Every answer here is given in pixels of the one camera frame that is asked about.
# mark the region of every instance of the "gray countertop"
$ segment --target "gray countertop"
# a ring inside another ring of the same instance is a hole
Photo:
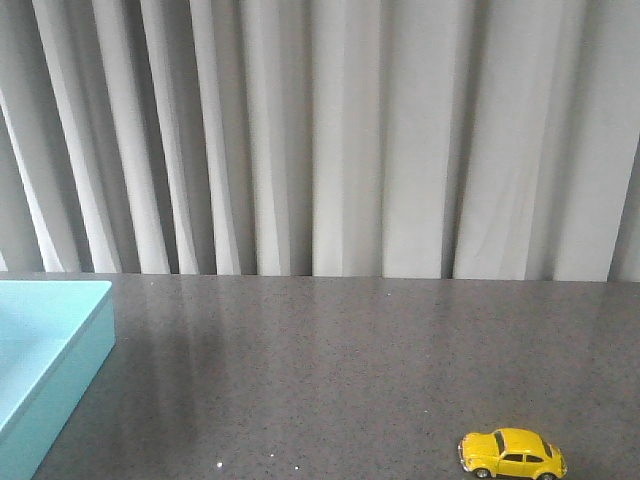
[[[637,478],[639,284],[76,277],[118,340],[37,480],[459,480],[500,426]]]

